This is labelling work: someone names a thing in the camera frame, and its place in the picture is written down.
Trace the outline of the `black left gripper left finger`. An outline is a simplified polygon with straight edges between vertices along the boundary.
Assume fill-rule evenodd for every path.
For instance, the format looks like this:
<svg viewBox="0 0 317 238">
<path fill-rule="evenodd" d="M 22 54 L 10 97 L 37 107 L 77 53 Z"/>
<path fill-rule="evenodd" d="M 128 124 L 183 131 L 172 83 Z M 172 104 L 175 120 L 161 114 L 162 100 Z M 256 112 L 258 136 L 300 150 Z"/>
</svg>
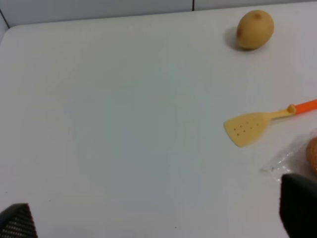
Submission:
<svg viewBox="0 0 317 238">
<path fill-rule="evenodd" d="M 0 213 L 1 238 L 37 238 L 28 203 L 12 204 Z"/>
</svg>

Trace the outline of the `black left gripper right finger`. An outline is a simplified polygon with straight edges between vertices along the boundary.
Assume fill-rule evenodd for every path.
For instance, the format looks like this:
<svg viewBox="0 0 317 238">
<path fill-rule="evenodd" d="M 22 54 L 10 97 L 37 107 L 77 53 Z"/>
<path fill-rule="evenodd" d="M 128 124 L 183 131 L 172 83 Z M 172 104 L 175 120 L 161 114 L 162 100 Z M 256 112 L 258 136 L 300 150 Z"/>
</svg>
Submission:
<svg viewBox="0 0 317 238">
<path fill-rule="evenodd" d="M 279 215 L 290 238 L 317 236 L 317 183 L 299 174 L 281 178 Z"/>
</svg>

